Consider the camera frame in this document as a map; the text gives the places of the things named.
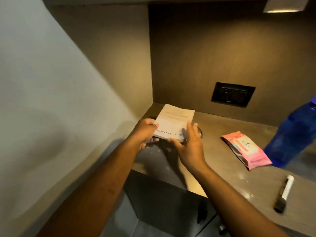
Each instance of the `book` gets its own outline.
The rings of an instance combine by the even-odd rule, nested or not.
[[[154,136],[162,139],[174,138],[183,142],[187,138],[186,126],[188,121],[192,121],[194,112],[195,110],[165,104],[154,123],[159,124]]]

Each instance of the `blue bottle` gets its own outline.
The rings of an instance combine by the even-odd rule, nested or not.
[[[316,139],[316,96],[295,111],[280,125],[264,148],[275,167],[283,168]]]

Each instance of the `pink wipes package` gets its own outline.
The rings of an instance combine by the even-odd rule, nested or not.
[[[247,135],[240,131],[222,135],[227,145],[249,169],[272,164],[267,155]]]

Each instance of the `marker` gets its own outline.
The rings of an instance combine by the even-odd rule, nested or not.
[[[284,212],[286,203],[287,203],[287,198],[290,193],[293,182],[294,182],[294,177],[291,175],[288,175],[284,184],[282,185],[282,188],[280,189],[276,203],[274,205],[274,210],[276,212],[278,213]]]

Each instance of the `brown wall panel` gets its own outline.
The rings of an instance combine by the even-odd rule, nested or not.
[[[315,4],[299,13],[263,13],[265,1],[151,5],[154,102],[279,125],[316,91]],[[213,103],[217,81],[256,90],[246,108]]]

